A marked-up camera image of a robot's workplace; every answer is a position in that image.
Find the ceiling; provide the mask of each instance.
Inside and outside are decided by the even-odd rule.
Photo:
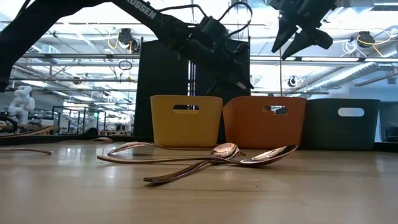
[[[15,18],[19,8],[22,6],[24,0],[0,0],[0,29],[4,28],[10,21]],[[183,4],[198,4],[203,10],[215,18],[218,18],[231,4],[230,0],[152,0],[151,6],[156,9],[162,9],[169,6],[178,6]],[[254,15],[252,18],[249,29],[238,35],[233,36],[234,39],[247,40],[248,36],[251,37],[251,55],[253,56],[279,56],[279,53],[271,53],[271,48],[278,31],[278,15],[279,13],[269,6],[259,6],[253,8]],[[203,18],[203,15],[198,9],[182,9],[176,11],[166,11],[165,13],[173,15],[184,22],[198,23]],[[244,8],[232,10],[223,20],[222,23],[226,25],[229,30],[236,30],[242,27],[248,20],[248,13]],[[354,50],[352,54],[345,54],[347,41],[350,38],[356,37],[359,31],[370,31],[375,36],[376,41],[383,41],[390,38],[388,43],[380,45],[380,48],[387,47],[388,45],[395,44],[395,36],[398,34],[396,24],[398,24],[398,16],[394,11],[370,11],[370,9],[356,9],[339,8],[335,12],[330,13],[325,18],[325,23],[322,30],[329,33],[335,40],[335,43],[329,50],[321,49],[320,47],[309,47],[295,56],[303,57],[358,57],[362,55],[371,55],[376,51],[373,48]],[[122,48],[120,45],[116,49],[112,49],[109,44],[115,45],[117,33],[121,28],[131,28],[133,34],[137,38],[144,38],[144,41],[156,39],[153,32],[146,26],[140,24],[135,18],[125,13],[123,10],[115,6],[113,3],[104,3],[96,7],[84,8],[78,13],[60,19],[49,31],[35,44],[40,48],[42,44],[49,44],[63,54],[126,54],[127,49]],[[45,66],[30,66],[34,62],[39,63],[38,60],[20,60],[19,63],[26,64],[27,67],[41,72],[42,75],[48,76],[50,67]],[[71,60],[62,60],[62,62],[72,62]],[[103,60],[88,60],[81,59],[78,62],[89,63],[103,63]],[[122,71],[118,66],[114,66],[114,71],[110,67],[67,67],[66,70],[61,69],[64,66],[54,66],[52,72],[57,73],[56,78],[91,78],[91,79],[115,79],[122,77],[137,78],[139,59],[131,60],[133,67],[130,71]],[[279,91],[280,78],[282,77],[282,88],[286,89],[287,80],[291,76],[298,79],[303,77],[310,77],[314,80],[320,76],[331,72],[336,69],[336,66],[320,67],[319,65],[311,65],[310,63],[303,63],[303,65],[283,65],[282,74],[278,65],[251,65],[251,75],[257,78],[256,90],[262,91]],[[18,72],[14,71],[14,77],[25,77]],[[61,83],[48,83],[50,86],[61,85]],[[134,101],[135,92],[137,88],[136,83],[117,83],[117,82],[83,82],[80,86],[74,85],[72,82],[62,85],[68,88],[122,88],[131,90],[131,92],[124,92],[127,99]],[[120,94],[116,101],[123,103]]]

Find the plastic basket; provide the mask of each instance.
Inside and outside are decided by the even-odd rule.
[[[374,146],[379,109],[380,100],[308,100],[302,146],[370,150]]]
[[[223,99],[213,96],[157,95],[150,98],[150,103],[157,145],[216,146]]]
[[[242,96],[223,109],[226,138],[246,149],[299,145],[305,114],[304,98]],[[282,106],[279,114],[267,106]]]

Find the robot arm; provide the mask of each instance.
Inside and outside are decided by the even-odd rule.
[[[218,83],[236,91],[250,93],[252,88],[250,80],[243,77],[241,65],[235,60],[248,50],[247,44],[239,46],[232,52],[225,46],[225,41],[229,37],[228,31],[216,19],[205,16],[198,26],[190,27],[191,24],[162,14],[143,0],[34,1],[0,33],[0,92],[8,86],[14,63],[54,23],[61,17],[72,15],[84,7],[104,2],[113,2],[150,28],[163,44],[212,71]]]

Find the wooden table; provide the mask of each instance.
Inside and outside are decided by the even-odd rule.
[[[398,154],[297,151],[263,169],[209,167],[150,187],[143,177],[189,165],[96,159],[117,144],[32,145],[0,153],[0,223],[397,223]],[[250,156],[261,151],[245,151]],[[155,148],[135,159],[206,155]]]

